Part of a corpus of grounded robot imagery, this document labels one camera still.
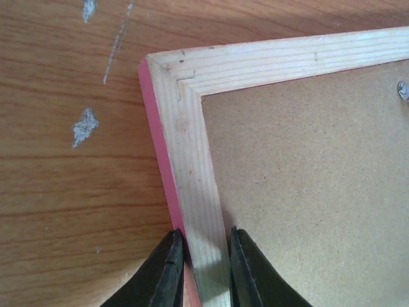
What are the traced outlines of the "pink picture frame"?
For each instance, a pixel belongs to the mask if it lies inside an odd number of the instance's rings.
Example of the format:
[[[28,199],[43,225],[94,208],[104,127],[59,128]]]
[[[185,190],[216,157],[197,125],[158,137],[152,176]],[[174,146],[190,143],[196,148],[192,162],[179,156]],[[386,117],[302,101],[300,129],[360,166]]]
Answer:
[[[147,55],[138,68],[193,306],[229,229],[313,306],[408,305],[408,28]]]

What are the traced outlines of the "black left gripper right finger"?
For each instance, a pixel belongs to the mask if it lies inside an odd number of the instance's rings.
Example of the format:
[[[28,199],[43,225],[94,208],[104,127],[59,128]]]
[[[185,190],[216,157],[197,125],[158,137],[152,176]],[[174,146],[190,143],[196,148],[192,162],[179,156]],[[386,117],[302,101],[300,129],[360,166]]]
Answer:
[[[310,306],[274,269],[244,230],[230,237],[231,306]]]

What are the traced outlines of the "metal frame retaining clip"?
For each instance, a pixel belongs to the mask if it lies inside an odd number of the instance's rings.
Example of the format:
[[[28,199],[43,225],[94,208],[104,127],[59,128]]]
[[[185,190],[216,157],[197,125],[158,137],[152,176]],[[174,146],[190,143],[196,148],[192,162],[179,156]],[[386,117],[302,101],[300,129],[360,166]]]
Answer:
[[[409,102],[408,85],[404,81],[398,83],[397,92],[403,101]]]

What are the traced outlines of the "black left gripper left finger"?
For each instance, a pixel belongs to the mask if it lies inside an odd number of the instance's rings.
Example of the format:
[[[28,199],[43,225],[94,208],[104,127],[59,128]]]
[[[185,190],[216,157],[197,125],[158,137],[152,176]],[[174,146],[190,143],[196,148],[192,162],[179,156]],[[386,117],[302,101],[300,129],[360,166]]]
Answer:
[[[184,248],[180,230],[160,241],[137,272],[103,306],[182,306]]]

